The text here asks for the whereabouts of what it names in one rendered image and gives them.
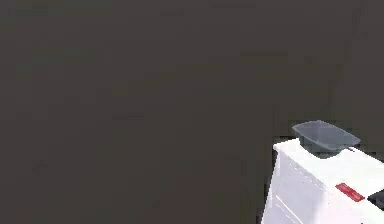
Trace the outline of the red credit card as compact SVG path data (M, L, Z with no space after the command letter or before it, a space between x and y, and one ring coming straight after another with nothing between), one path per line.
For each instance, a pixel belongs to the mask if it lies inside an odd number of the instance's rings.
M346 196L348 196L350 199L352 199L353 201L355 202L360 202L362 200L365 199L365 197L363 195L361 195L360 193L358 193L356 190L354 190L353 188L349 187L347 184L345 183L339 183L336 185L336 188L341 191L343 194L345 194Z

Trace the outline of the grey plastic tub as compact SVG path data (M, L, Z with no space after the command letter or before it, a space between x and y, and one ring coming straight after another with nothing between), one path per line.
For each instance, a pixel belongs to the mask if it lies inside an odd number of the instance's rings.
M320 159L336 156L342 150L361 142L353 134L322 120L296 124L292 130L300 145Z

